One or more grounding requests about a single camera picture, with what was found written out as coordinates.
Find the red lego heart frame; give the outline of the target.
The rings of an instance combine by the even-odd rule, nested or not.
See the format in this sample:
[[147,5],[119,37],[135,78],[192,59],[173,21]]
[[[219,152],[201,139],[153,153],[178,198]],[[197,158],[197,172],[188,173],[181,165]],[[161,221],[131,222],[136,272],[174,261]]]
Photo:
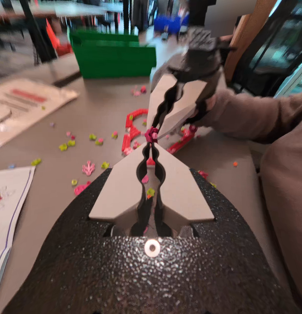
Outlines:
[[[129,155],[133,150],[138,148],[141,144],[139,144],[136,140],[134,141],[134,148],[131,147],[131,142],[133,139],[141,135],[141,131],[139,131],[133,124],[133,120],[141,115],[146,115],[148,113],[148,109],[139,108],[133,112],[130,112],[126,117],[125,127],[127,129],[127,133],[123,137],[122,143],[122,154],[124,156]],[[193,125],[190,125],[189,128],[182,127],[181,128],[181,139],[176,143],[167,148],[170,154],[175,154],[181,148],[183,148],[190,140],[192,140],[197,132],[198,128],[195,128]]]

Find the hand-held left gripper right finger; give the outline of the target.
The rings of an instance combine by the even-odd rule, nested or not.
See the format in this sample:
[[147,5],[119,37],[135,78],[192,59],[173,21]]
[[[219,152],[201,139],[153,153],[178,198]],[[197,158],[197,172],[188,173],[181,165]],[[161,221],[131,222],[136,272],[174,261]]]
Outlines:
[[173,236],[184,226],[215,219],[203,193],[188,166],[163,149],[152,144],[157,189],[154,221],[159,236]]

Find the black metal rack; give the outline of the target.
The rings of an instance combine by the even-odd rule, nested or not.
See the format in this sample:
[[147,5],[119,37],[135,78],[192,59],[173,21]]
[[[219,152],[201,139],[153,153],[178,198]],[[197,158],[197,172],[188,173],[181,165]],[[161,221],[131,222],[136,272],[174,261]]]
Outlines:
[[45,63],[56,59],[56,52],[47,34],[45,19],[39,18],[39,23],[37,22],[30,10],[28,1],[20,0],[20,5],[24,12],[31,40],[41,62]]

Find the black tripod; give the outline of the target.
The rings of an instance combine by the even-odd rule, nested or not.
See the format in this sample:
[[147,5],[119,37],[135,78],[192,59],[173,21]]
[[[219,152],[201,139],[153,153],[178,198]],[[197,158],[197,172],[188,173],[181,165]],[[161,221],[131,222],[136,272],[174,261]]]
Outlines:
[[301,60],[302,49],[288,39],[271,36],[246,65],[236,70],[233,81],[238,93],[254,96],[274,96],[282,83],[294,73]]

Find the wooden beam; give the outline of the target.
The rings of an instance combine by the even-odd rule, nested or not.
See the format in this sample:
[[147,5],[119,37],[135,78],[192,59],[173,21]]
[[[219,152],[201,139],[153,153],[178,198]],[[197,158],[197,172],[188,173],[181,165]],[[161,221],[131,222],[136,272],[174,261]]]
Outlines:
[[224,65],[226,83],[231,82],[240,58],[264,26],[276,2],[276,0],[258,0],[253,13],[241,17],[231,40],[231,46],[236,47],[237,50],[229,52]]

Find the dark pink lego rose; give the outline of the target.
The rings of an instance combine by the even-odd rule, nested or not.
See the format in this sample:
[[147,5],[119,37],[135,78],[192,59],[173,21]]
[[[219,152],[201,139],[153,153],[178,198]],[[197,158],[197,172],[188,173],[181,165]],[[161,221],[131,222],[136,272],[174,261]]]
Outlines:
[[155,127],[150,127],[145,132],[145,138],[148,143],[158,143],[158,132],[159,129]]

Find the pink lego heart plate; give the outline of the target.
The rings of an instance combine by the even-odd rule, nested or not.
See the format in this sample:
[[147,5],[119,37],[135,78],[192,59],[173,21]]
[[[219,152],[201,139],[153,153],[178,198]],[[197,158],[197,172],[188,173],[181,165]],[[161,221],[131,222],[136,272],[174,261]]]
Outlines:
[[90,184],[91,181],[87,181],[85,184],[80,184],[76,186],[74,189],[75,196],[78,196],[80,193],[82,193]]

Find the person's right forearm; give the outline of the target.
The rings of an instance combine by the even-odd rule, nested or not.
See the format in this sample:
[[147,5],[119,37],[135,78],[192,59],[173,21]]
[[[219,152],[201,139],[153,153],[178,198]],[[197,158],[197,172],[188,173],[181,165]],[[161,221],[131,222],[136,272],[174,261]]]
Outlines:
[[194,122],[237,139],[273,143],[302,122],[302,92],[288,97],[253,97],[227,88],[216,91],[211,111]]

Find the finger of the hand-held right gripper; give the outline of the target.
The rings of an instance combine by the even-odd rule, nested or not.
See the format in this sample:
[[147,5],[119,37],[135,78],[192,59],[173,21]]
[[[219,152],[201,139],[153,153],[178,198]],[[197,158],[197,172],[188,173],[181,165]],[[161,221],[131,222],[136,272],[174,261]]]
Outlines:
[[157,138],[160,139],[181,127],[186,119],[193,115],[196,109],[196,100],[206,85],[207,82],[204,81],[191,81],[184,85],[182,96],[173,103],[171,111],[165,115]]
[[179,82],[172,74],[164,74],[150,94],[147,115],[147,129],[179,129],[182,122],[182,111],[179,101],[184,92],[184,83]]

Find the blue plastic bin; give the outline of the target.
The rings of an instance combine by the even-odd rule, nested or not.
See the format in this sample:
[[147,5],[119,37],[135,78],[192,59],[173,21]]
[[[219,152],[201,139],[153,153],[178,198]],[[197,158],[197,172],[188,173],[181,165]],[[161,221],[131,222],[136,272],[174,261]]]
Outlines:
[[181,17],[157,16],[154,20],[154,31],[163,33],[167,31],[169,34],[177,34],[181,28]]

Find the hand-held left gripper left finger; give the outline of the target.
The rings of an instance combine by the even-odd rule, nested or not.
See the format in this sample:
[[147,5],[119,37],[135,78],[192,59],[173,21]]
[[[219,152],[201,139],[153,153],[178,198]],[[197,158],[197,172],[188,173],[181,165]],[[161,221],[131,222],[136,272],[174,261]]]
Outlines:
[[133,236],[144,234],[151,213],[142,183],[149,154],[150,143],[143,143],[110,169],[89,219],[113,223]]

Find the white flat stand base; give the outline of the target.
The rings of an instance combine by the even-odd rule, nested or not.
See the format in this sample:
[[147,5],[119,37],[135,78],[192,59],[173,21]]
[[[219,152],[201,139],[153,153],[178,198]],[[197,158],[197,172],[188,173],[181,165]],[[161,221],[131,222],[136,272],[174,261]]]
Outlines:
[[0,123],[5,121],[6,119],[10,118],[12,112],[10,108],[4,105],[0,105]]

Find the lego instruction booklet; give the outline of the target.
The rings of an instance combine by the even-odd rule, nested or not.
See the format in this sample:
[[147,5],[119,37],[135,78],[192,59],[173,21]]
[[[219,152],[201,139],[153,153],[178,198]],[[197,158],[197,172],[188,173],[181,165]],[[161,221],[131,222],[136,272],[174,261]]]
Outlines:
[[0,283],[34,173],[34,166],[0,170]]

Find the red plastic bins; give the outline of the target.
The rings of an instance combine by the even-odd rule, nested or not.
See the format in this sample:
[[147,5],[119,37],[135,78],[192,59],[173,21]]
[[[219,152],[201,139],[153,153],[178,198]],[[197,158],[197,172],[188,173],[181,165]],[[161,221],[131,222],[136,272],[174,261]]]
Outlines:
[[48,20],[46,19],[46,31],[47,35],[51,41],[52,47],[56,51],[59,57],[62,57],[67,54],[73,53],[73,49],[70,43],[61,44],[58,37],[56,37],[51,25],[49,24]]

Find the plain pink lego branch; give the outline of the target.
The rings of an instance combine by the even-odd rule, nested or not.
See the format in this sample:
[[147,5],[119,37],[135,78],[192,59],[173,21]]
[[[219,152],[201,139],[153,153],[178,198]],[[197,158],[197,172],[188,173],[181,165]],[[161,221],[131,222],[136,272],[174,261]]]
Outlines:
[[86,162],[86,164],[84,164],[82,166],[82,173],[85,174],[86,176],[90,176],[95,170],[95,164],[92,163],[90,160],[88,160]]

